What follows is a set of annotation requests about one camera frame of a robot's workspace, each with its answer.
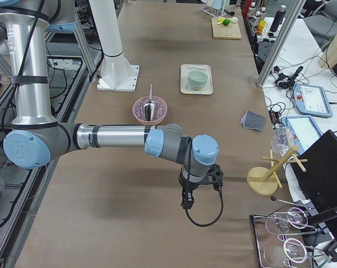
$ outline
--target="black bottle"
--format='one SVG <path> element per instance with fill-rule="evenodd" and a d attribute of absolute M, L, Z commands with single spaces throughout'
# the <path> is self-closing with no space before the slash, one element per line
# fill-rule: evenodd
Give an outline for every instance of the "black bottle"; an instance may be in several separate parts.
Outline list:
<path fill-rule="evenodd" d="M 285 8 L 286 6 L 284 6 L 283 4 L 280 6 L 279 10 L 275 14 L 274 21 L 271 24 L 269 32 L 276 32 L 278 30 L 278 27 L 280 23 L 282 23 L 282 19 L 284 18 L 284 15 L 286 13 Z"/>

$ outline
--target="white table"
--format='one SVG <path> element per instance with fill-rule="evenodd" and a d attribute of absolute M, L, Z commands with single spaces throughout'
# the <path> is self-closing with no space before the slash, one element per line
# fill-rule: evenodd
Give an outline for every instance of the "white table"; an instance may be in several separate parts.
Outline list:
<path fill-rule="evenodd" d="M 273 18 L 267 18 L 267 30 L 263 36 L 267 35 L 267 31 L 269 30 L 272 21 Z M 322 56 L 322 52 L 311 32 L 305 25 L 303 19 L 297 19 L 295 25 L 291 30 L 290 35 L 288 36 L 279 54 L 277 61 L 275 62 L 275 65 L 279 66 L 280 69 L 284 68 L 281 72 L 286 75 L 293 74 L 299 66 L 303 66 L 303 70 L 301 73 L 309 79 L 309 84 L 324 87 L 329 102 L 337 102 L 337 93 L 331 93 L 337 92 L 337 77 L 332 78 L 332 82 L 335 84 L 335 87 L 330 81 L 331 77 L 333 76 L 332 72 L 329 69 L 324 70 L 319 66 L 318 57 L 302 63 L 306 59 L 311 58 L 315 55 Z M 301 80 L 302 83 L 308 83 L 308 81 L 304 79 L 302 75 L 299 75 L 297 79 Z M 265 98 L 267 105 L 270 105 L 271 100 L 272 103 L 283 102 L 286 104 L 287 108 L 292 107 L 292 103 L 286 97 L 286 90 L 274 87 L 274 81 L 275 78 L 273 78 L 272 75 L 269 75 L 267 81 L 263 86 L 264 94 L 267 97 Z M 314 117 L 316 123 L 323 133 L 327 130 L 337 130 L 337 104 L 332 104 L 331 109 L 333 112 L 333 116 L 331 118 Z M 300 114 L 296 108 L 284 111 L 282 113 L 283 117 L 298 115 Z M 286 178 L 289 183 L 289 189 L 292 199 L 294 201 L 305 199 L 290 165 L 288 165 L 286 168 Z M 324 248 L 327 243 L 328 242 L 321 243 L 317 247 Z M 324 258 L 316 258 L 316 261 L 317 263 L 321 264 L 324 261 Z M 328 263 L 324 267 L 335 268 L 337 267 L 337 263 Z"/>

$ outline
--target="label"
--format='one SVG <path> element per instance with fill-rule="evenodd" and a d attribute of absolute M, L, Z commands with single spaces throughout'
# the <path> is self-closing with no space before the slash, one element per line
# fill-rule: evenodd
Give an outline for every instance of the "label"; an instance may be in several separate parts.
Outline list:
<path fill-rule="evenodd" d="M 10 54 L 17 54 L 16 39 L 15 39 L 15 33 L 14 33 L 13 28 L 7 29 L 7 36 L 8 36 L 8 48 L 10 50 Z"/>

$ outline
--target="green bowl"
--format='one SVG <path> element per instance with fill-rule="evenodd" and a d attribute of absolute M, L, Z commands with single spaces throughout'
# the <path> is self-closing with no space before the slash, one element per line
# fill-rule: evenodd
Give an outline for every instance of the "green bowl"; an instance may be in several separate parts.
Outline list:
<path fill-rule="evenodd" d="M 204 87 L 208 81 L 208 75 L 202 71 L 191 71 L 188 73 L 189 85 Z"/>
<path fill-rule="evenodd" d="M 196 85 L 191 85 L 190 83 L 188 83 L 189 87 L 193 90 L 201 90 L 202 88 L 204 88 L 205 85 L 199 85 L 199 86 L 196 86 Z"/>

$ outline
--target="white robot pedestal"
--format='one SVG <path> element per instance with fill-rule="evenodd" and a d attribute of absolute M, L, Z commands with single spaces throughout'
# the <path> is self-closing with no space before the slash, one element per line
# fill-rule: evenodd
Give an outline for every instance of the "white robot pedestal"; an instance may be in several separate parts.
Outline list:
<path fill-rule="evenodd" d="M 90 6 L 105 54 L 97 89 L 135 91 L 140 68 L 125 59 L 113 1 L 90 0 Z"/>

